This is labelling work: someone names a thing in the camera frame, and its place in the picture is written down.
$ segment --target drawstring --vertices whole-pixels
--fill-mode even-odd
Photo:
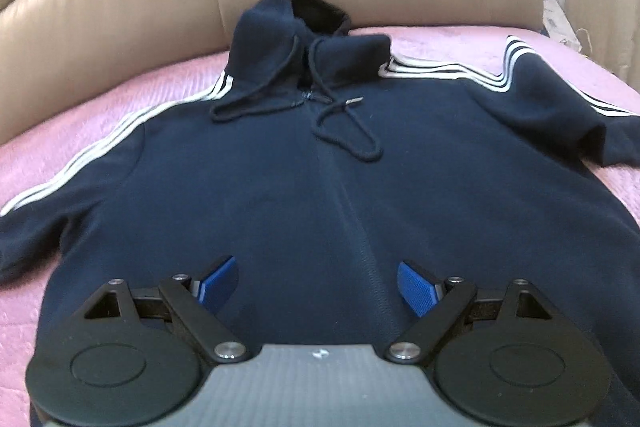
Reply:
[[[350,109],[350,105],[362,102],[362,97],[351,98],[349,100],[338,100],[338,96],[322,81],[322,76],[320,75],[318,68],[316,68],[316,49],[321,42],[322,39],[316,39],[309,48],[309,70],[311,71],[311,77],[313,78],[314,83],[317,84],[322,92],[332,100],[332,103],[318,114],[318,117],[313,124],[312,131],[319,139],[345,149],[354,156],[354,158],[357,158],[360,161],[377,161],[382,157],[382,145],[380,145],[380,140],[362,123],[358,115]],[[369,139],[372,144],[372,148],[370,150],[367,151],[359,149],[339,136],[329,133],[329,131],[322,127],[324,120],[338,112],[344,112],[349,118],[351,118],[351,121],[356,124],[356,127],[358,127],[364,136]]]
[[[228,122],[231,120],[235,120],[236,118],[240,118],[241,116],[271,114],[274,112],[284,111],[292,107],[296,107],[297,105],[300,105],[299,103],[295,103],[295,102],[293,103],[286,102],[280,105],[268,105],[267,107],[259,107],[259,106],[254,108],[246,107],[247,103],[253,97],[264,94],[263,91],[266,90],[268,87],[270,87],[278,79],[282,71],[287,66],[289,66],[291,59],[296,55],[296,53],[299,52],[299,48],[300,48],[300,38],[297,35],[294,35],[293,46],[291,47],[291,51],[289,52],[289,55],[287,55],[287,57],[282,61],[282,63],[273,71],[271,76],[268,76],[264,82],[262,82],[261,84],[257,84],[257,86],[255,86],[254,89],[249,90],[248,92],[244,93],[242,96],[240,96],[239,98],[236,98],[235,100],[231,99],[231,100],[225,101],[225,99],[222,98],[222,103],[212,105],[211,108],[209,109],[209,117],[211,118],[211,121],[218,122],[218,123]],[[229,110],[229,109],[232,109],[233,107],[237,107],[238,110],[236,110],[235,112],[231,111],[228,114],[221,114],[223,110]]]
[[[358,115],[350,109],[350,105],[361,102],[362,97],[351,98],[349,100],[339,100],[337,94],[329,89],[329,87],[327,87],[323,82],[322,76],[320,75],[318,68],[316,68],[316,49],[318,44],[321,42],[322,39],[316,39],[311,44],[308,52],[308,68],[314,84],[319,87],[326,97],[328,97],[327,102],[329,102],[329,105],[325,107],[320,114],[318,114],[318,117],[312,126],[312,131],[317,138],[345,149],[349,154],[360,161],[377,161],[382,157],[382,146],[380,145],[380,140],[362,123]],[[258,105],[256,107],[252,107],[250,105],[252,100],[255,100],[260,96],[263,98],[265,97],[264,91],[273,86],[285,68],[289,66],[293,57],[300,52],[300,45],[300,39],[298,36],[294,36],[293,46],[289,55],[273,71],[273,73],[268,76],[264,82],[257,84],[253,89],[243,93],[236,99],[225,100],[226,97],[222,98],[221,102],[216,103],[209,109],[209,117],[211,120],[216,123],[222,123],[235,120],[242,116],[271,114],[301,105],[303,103],[302,101],[284,102],[280,104],[275,103],[273,105]],[[371,143],[370,150],[357,148],[354,144],[347,142],[347,140],[342,139],[340,136],[330,133],[322,126],[327,118],[340,112],[344,112],[364,134],[364,136],[367,137]]]

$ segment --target pink bedspread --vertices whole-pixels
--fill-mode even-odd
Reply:
[[[466,62],[492,73],[501,72],[505,38],[514,34],[580,89],[640,113],[638,93],[586,58],[533,32],[466,26],[382,28],[382,32],[392,36],[394,50],[404,55]],[[52,177],[127,113],[203,90],[215,82],[225,64],[226,54],[217,54],[143,74],[0,147],[0,206]],[[593,169],[640,221],[640,169]],[[33,352],[42,293],[55,264],[53,258],[18,283],[0,287],[0,427],[29,424],[24,370]]]

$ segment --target blue gripper pad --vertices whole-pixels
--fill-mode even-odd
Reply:
[[[216,314],[238,287],[239,270],[234,257],[230,257],[209,275],[200,280],[198,302],[209,313]]]
[[[424,317],[440,299],[435,277],[423,277],[407,263],[398,266],[398,289],[418,317]]]

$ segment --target navy blue hoodie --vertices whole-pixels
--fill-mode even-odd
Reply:
[[[38,337],[106,280],[236,257],[218,317],[251,346],[386,343],[402,259],[526,277],[615,371],[596,425],[640,425],[640,230],[583,165],[640,166],[640,118],[509,38],[504,73],[394,57],[322,0],[242,15],[215,86],[141,110],[0,217],[0,278],[60,247]]]

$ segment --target sleeve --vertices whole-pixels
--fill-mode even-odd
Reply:
[[[469,71],[468,77],[476,101],[530,140],[603,167],[640,167],[640,116],[563,80],[524,42],[509,38],[501,76]]]
[[[59,247],[61,235],[113,193],[137,165],[144,136],[144,124],[119,125],[48,182],[0,209],[0,283],[16,279]]]

